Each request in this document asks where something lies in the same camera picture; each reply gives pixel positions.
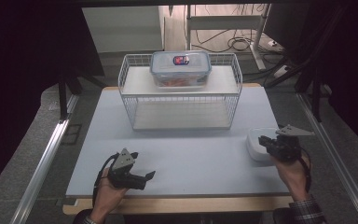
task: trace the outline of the person's left hand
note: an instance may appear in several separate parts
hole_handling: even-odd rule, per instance
[[[107,179],[109,168],[103,170],[103,175],[98,186],[98,193],[95,199],[94,208],[92,209],[89,218],[96,223],[103,223],[106,216],[115,210],[118,204],[123,199],[127,190],[129,189],[116,189]]]

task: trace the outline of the plastic food container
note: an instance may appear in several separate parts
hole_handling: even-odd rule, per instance
[[[161,88],[202,87],[211,70],[209,54],[201,50],[155,52],[150,64],[155,84]]]

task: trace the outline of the metal wire basket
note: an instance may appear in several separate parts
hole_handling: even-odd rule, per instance
[[[149,71],[151,54],[128,54],[118,88],[133,130],[229,129],[241,95],[234,53],[209,54],[212,72],[201,88],[159,88]]]

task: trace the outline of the table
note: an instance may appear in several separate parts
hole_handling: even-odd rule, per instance
[[[253,161],[245,146],[247,132],[261,127],[277,127],[261,87],[242,89],[230,130],[170,132],[133,131],[118,91],[105,88],[66,192],[78,199],[77,204],[65,205],[63,212],[91,208],[96,174],[124,147],[139,152],[132,174],[156,170],[156,175],[145,190],[128,191],[115,211],[120,214],[267,211],[287,206],[291,197],[275,167]]]

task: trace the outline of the plaid sleeve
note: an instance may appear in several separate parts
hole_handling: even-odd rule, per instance
[[[321,208],[313,198],[302,202],[289,203],[289,206],[296,224],[327,223]]]

